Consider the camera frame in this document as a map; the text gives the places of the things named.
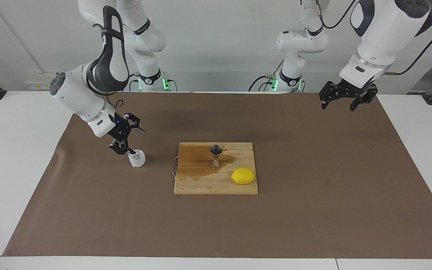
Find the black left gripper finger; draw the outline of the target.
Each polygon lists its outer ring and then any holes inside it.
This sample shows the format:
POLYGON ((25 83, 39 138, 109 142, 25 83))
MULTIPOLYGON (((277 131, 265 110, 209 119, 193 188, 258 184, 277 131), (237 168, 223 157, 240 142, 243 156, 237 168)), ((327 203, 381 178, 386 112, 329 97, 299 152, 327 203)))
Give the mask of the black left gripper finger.
POLYGON ((370 85, 364 93, 355 94, 354 101, 349 106, 350 111, 355 111, 355 109, 362 104, 370 103, 377 95, 377 92, 377 86, 370 85))
POLYGON ((339 99, 339 85, 331 81, 326 82, 320 91, 322 109, 325 110, 331 101, 339 99))

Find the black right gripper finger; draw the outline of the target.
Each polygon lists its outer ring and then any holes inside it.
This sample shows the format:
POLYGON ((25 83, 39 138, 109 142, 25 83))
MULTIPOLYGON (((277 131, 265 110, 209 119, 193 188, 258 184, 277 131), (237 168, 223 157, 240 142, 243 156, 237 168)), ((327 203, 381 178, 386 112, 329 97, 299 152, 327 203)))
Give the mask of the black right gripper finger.
POLYGON ((128 130, 135 129, 139 133, 145 134, 145 130, 143 130, 140 127, 140 121, 141 121, 140 118, 138 118, 137 116, 133 115, 132 113, 125 113, 124 119, 127 120, 128 123, 129 123, 128 126, 127 126, 128 130))
POLYGON ((130 154, 135 154, 136 152, 128 146, 127 140, 114 139, 109 147, 115 151, 118 155, 125 155, 127 152, 130 154))

